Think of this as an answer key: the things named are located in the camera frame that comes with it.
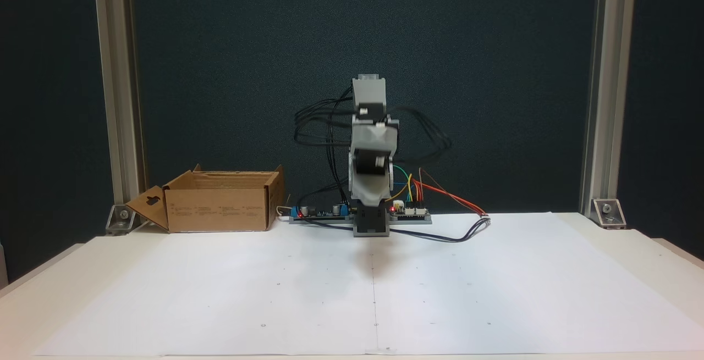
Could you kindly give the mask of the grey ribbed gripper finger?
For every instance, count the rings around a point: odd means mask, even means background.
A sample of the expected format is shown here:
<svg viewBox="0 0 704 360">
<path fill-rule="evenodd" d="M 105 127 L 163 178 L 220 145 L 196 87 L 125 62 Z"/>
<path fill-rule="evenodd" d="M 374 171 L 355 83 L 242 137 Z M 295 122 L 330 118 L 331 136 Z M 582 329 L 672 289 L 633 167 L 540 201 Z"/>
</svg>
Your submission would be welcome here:
<svg viewBox="0 0 704 360">
<path fill-rule="evenodd" d="M 390 199 L 392 181 L 390 174 L 351 174 L 350 198 L 367 207 L 379 207 L 385 200 Z"/>
</svg>

